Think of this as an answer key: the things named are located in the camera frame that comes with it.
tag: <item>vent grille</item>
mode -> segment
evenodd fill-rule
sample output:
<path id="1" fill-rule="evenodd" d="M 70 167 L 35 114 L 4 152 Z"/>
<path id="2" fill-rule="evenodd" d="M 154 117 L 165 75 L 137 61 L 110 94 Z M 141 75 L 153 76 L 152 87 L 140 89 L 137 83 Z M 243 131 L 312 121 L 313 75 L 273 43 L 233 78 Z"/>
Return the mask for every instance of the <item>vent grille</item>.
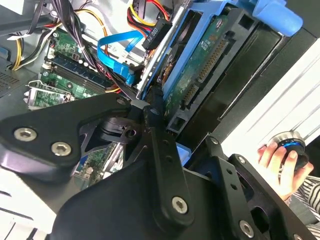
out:
<path id="1" fill-rule="evenodd" d="M 14 77 L 8 76 L 7 74 L 0 72 L 0 95 L 2 92 L 7 91 L 13 85 L 19 83 L 20 81 Z"/>

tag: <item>silver screw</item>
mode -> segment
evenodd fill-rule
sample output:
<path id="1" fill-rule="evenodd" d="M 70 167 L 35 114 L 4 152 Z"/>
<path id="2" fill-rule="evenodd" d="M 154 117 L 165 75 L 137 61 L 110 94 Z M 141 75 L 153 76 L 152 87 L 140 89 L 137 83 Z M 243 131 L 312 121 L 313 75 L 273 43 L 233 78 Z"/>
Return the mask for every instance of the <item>silver screw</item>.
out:
<path id="1" fill-rule="evenodd" d="M 71 146 L 63 141 L 58 141 L 52 144 L 51 151 L 59 157 L 65 157 L 71 153 Z"/>
<path id="2" fill-rule="evenodd" d="M 37 133 L 35 130 L 28 127 L 21 127 L 14 131 L 14 137 L 23 142 L 30 142 L 36 139 Z"/>
<path id="3" fill-rule="evenodd" d="M 298 234 L 293 235 L 293 237 L 294 240 L 302 240 L 302 238 Z"/>
<path id="4" fill-rule="evenodd" d="M 185 214 L 188 211 L 188 205 L 186 201 L 179 196 L 172 198 L 172 207 L 180 214 Z"/>
<path id="5" fill-rule="evenodd" d="M 119 98 L 119 99 L 117 99 L 116 101 L 117 101 L 117 103 L 118 103 L 118 104 L 126 105 L 126 102 L 125 102 L 125 101 L 123 101 L 123 100 L 122 100 L 122 99 L 120 99 L 120 98 Z"/>
<path id="6" fill-rule="evenodd" d="M 158 112 L 158 110 L 157 109 L 155 109 L 155 108 L 151 108 L 151 110 L 150 110 L 153 114 L 155 114 L 155 115 L 159 115 L 159 112 Z"/>
<path id="7" fill-rule="evenodd" d="M 218 144 L 219 142 L 215 139 L 215 138 L 211 138 L 211 142 L 213 142 L 214 144 Z"/>
<path id="8" fill-rule="evenodd" d="M 249 223 L 247 223 L 245 220 L 241 220 L 239 222 L 239 226 L 241 228 L 241 231 L 250 239 L 252 239 L 255 235 L 254 230 L 250 226 Z"/>
<path id="9" fill-rule="evenodd" d="M 245 164 L 246 160 L 242 156 L 238 156 L 240 163 Z"/>
<path id="10" fill-rule="evenodd" d="M 56 11 L 54 11 L 54 10 L 52 10 L 52 11 L 50 12 L 50 14 L 51 14 L 51 16 L 53 16 L 53 17 L 57 17 L 57 16 L 58 16 L 58 13 L 57 13 Z"/>

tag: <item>striped sleeve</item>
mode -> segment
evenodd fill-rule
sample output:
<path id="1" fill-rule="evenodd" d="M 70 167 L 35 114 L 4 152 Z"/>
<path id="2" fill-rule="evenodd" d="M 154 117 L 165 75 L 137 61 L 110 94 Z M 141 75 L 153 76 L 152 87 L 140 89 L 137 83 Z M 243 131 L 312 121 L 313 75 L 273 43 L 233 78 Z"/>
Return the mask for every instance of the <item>striped sleeve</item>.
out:
<path id="1" fill-rule="evenodd" d="M 320 240 L 320 227 L 314 224 L 310 224 L 308 226 L 306 226 L 309 231 L 313 234 L 313 236 L 315 236 L 315 238 L 317 240 Z"/>
<path id="2" fill-rule="evenodd" d="M 294 196 L 306 205 L 320 222 L 320 178 L 308 176 Z"/>

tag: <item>blue drive bracket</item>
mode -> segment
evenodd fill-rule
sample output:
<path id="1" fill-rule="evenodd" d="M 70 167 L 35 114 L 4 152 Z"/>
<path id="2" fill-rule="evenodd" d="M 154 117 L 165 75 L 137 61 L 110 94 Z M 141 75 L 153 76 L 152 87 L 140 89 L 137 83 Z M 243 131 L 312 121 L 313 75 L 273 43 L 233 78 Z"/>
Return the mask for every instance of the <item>blue drive bracket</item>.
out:
<path id="1" fill-rule="evenodd" d="M 187 64 L 202 35 L 206 31 L 211 19 L 213 16 L 219 16 L 226 4 L 231 4 L 240 9 L 245 9 L 254 18 L 269 25 L 276 32 L 280 32 L 287 37 L 291 37 L 300 30 L 303 25 L 303 20 L 293 11 L 288 9 L 286 7 L 286 3 L 287 2 L 285 0 L 207 0 L 194 2 L 189 8 L 188 12 L 190 10 L 201 12 L 202 16 L 179 60 L 173 68 L 168 80 L 163 86 L 163 99 L 165 100 L 168 97 L 173 84 L 178 79 L 181 71 Z M 178 32 L 181 28 L 183 21 L 184 19 L 181 21 L 176 32 Z M 165 54 L 162 55 L 159 62 L 161 63 L 164 58 Z M 153 79 L 160 65 L 161 64 L 158 64 L 158 67 L 155 69 L 155 71 L 153 71 L 153 75 L 150 79 Z"/>
<path id="2" fill-rule="evenodd" d="M 111 43 L 120 42 L 127 39 L 133 39 L 125 48 L 125 51 L 129 53 L 142 38 L 143 36 L 140 32 L 129 31 L 103 37 L 98 41 L 97 44 L 97 56 L 100 59 L 100 61 L 107 67 L 111 68 L 115 73 L 123 76 L 127 85 L 132 85 L 134 83 L 134 72 L 130 70 L 130 67 L 127 64 L 117 62 L 113 58 L 106 55 L 104 51 L 101 49 L 101 47 Z"/>

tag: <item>finger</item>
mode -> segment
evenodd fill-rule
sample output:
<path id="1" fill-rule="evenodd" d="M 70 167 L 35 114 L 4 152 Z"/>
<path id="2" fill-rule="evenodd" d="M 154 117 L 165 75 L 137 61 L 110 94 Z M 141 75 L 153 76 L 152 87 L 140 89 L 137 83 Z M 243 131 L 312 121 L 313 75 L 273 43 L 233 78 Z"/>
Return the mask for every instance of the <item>finger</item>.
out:
<path id="1" fill-rule="evenodd" d="M 300 186 L 304 183 L 307 176 L 312 172 L 313 169 L 314 166 L 310 162 L 308 162 L 304 167 L 296 171 L 293 177 L 293 187 L 295 191 L 300 188 Z"/>
<path id="2" fill-rule="evenodd" d="M 270 160 L 268 169 L 270 169 L 271 172 L 274 173 L 274 176 L 276 178 L 278 178 L 280 165 L 286 155 L 286 152 L 287 152 L 286 148 L 281 146 L 274 152 Z"/>
<path id="3" fill-rule="evenodd" d="M 298 154 L 296 151 L 291 151 L 286 158 L 280 178 L 280 185 L 283 188 L 291 188 L 295 175 L 295 166 L 297 163 Z"/>
<path id="4" fill-rule="evenodd" d="M 272 155 L 274 154 L 275 150 L 277 149 L 278 145 L 275 142 L 272 142 L 264 151 L 261 160 L 259 161 L 259 165 L 263 167 L 268 167 L 269 162 L 271 160 Z"/>
<path id="5" fill-rule="evenodd" d="M 262 158 L 262 155 L 264 154 L 265 150 L 267 149 L 267 146 L 263 146 L 261 147 L 260 149 L 258 149 L 257 151 L 257 158 L 256 158 L 256 162 L 259 163 L 261 158 Z"/>

